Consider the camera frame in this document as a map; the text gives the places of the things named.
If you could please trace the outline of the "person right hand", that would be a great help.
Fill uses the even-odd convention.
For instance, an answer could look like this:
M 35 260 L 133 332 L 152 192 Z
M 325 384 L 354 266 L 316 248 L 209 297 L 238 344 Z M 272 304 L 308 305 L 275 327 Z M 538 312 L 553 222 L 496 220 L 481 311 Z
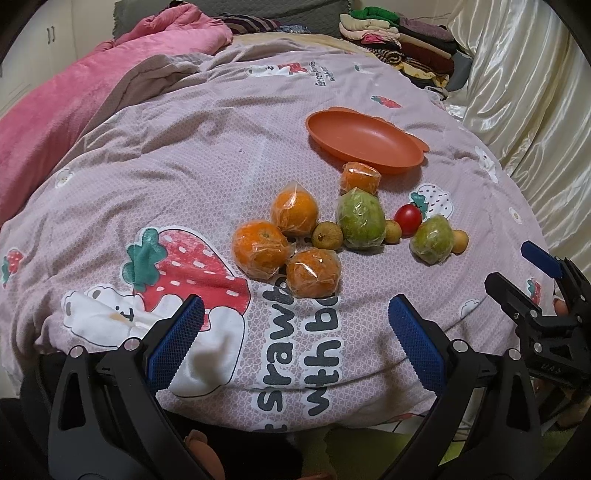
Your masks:
M 557 315 L 567 316 L 569 314 L 566 303 L 562 298 L 555 296 L 553 306 Z M 537 394 L 541 394 L 546 388 L 542 380 L 536 380 L 534 385 Z M 542 423 L 550 422 L 549 429 L 565 431 L 582 423 L 583 418 L 590 409 L 590 395 L 586 395 L 584 398 L 575 398 L 574 391 L 560 390 L 560 393 L 564 395 L 564 398 L 560 400 L 558 407 L 554 408 L 554 410 L 551 409 L 549 420 L 544 420 Z

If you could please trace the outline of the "person left hand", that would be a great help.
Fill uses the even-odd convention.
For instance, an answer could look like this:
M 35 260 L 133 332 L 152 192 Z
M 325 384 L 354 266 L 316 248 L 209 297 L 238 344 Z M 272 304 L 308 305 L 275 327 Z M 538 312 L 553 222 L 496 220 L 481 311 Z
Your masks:
M 225 474 L 221 461 L 211 446 L 207 437 L 198 430 L 191 430 L 184 439 L 185 446 L 190 450 L 195 459 L 211 474 L 215 480 L 224 480 Z

